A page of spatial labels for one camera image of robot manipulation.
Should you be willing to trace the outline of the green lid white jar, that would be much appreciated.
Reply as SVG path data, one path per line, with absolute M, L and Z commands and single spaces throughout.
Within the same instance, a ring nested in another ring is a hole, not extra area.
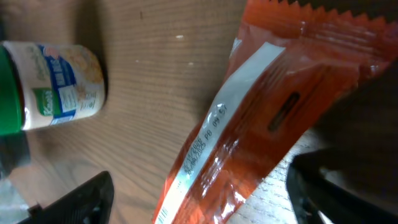
M 1 134 L 96 114 L 106 98 L 97 56 L 82 45 L 1 42 Z

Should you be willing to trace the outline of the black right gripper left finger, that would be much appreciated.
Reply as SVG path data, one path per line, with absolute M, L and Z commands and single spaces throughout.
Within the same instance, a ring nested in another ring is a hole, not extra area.
M 19 224 L 108 224 L 113 200 L 111 174 L 102 171 L 51 205 L 30 207 Z

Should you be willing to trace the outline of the orange candy bar wrapper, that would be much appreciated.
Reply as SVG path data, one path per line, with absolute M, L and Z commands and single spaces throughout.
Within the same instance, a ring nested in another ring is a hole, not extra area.
M 396 58 L 396 1 L 249 0 L 153 223 L 227 222 L 323 113 Z

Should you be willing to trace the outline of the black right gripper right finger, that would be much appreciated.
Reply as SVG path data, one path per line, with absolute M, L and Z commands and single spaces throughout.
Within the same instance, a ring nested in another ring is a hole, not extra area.
M 397 215 L 326 180 L 319 153 L 299 154 L 288 168 L 285 185 L 297 223 L 324 223 L 322 214 L 333 223 L 397 223 Z

